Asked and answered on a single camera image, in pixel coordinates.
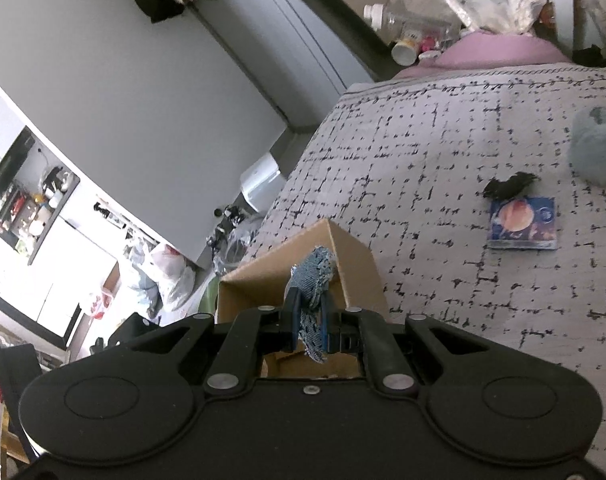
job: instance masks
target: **pink fabric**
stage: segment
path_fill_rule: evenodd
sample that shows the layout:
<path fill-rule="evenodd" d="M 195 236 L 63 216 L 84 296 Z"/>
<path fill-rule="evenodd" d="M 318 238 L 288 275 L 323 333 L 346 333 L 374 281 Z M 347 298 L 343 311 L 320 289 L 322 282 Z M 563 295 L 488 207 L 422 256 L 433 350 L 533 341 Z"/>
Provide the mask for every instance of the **pink fabric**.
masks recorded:
<path fill-rule="evenodd" d="M 416 66 L 401 70 L 395 79 L 425 77 L 448 70 L 571 62 L 556 46 L 541 38 L 472 32 L 452 45 L 440 57 L 425 59 Z"/>

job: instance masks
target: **gray wall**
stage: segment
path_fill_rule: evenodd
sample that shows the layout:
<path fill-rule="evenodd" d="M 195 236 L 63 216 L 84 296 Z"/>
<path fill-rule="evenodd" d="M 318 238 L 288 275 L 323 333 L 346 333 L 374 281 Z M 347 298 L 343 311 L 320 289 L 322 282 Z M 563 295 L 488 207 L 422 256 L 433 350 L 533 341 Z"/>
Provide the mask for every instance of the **gray wall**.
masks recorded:
<path fill-rule="evenodd" d="M 0 87 L 73 166 L 192 258 L 283 120 L 189 12 L 0 0 Z"/>

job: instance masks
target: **lid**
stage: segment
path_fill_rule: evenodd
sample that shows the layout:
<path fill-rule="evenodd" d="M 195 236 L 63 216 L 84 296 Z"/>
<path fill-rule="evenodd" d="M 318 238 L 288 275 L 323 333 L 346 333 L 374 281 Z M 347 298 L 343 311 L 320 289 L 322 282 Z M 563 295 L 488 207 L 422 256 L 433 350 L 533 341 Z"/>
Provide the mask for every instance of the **lid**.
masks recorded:
<path fill-rule="evenodd" d="M 401 66 L 411 66 L 416 62 L 419 46 L 414 40 L 401 40 L 392 47 L 392 59 Z"/>
<path fill-rule="evenodd" d="M 366 5 L 363 7 L 363 18 L 374 30 L 383 27 L 383 4 Z"/>

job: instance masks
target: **crumpled blue fabric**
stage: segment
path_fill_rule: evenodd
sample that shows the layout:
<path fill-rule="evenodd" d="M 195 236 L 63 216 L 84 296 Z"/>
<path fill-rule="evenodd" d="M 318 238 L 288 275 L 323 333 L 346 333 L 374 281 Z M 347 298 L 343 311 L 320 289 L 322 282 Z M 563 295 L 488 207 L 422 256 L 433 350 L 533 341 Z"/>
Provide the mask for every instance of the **crumpled blue fabric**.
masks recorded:
<path fill-rule="evenodd" d="M 292 272 L 285 296 L 292 287 L 301 291 L 305 299 L 301 307 L 301 325 L 299 339 L 305 346 L 305 353 L 317 363 L 324 363 L 323 338 L 319 315 L 321 295 L 329 288 L 329 283 L 336 272 L 336 256 L 327 247 L 315 248 L 309 256 L 298 264 Z"/>

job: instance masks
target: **plastic bottle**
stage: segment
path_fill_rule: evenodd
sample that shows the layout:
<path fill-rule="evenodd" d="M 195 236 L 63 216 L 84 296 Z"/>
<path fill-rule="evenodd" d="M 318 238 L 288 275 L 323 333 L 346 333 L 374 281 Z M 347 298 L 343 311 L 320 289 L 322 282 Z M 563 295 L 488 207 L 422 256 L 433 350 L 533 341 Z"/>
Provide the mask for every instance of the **plastic bottle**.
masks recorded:
<path fill-rule="evenodd" d="M 424 40 L 434 45 L 454 37 L 451 23 L 415 14 L 407 8 L 405 0 L 367 5 L 363 18 L 374 30 L 397 42 L 392 49 L 392 58 L 403 66 L 416 62 Z"/>

